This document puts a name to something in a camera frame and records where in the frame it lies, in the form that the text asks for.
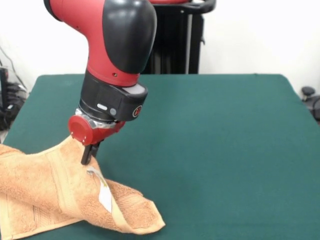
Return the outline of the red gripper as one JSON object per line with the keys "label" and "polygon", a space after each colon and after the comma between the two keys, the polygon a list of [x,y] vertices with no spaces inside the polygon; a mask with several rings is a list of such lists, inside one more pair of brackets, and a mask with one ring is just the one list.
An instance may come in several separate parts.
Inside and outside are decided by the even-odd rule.
{"label": "red gripper", "polygon": [[118,133],[125,123],[125,121],[99,122],[86,115],[71,116],[68,121],[70,135],[85,146],[80,163],[88,165],[91,156],[96,157],[101,142]]}

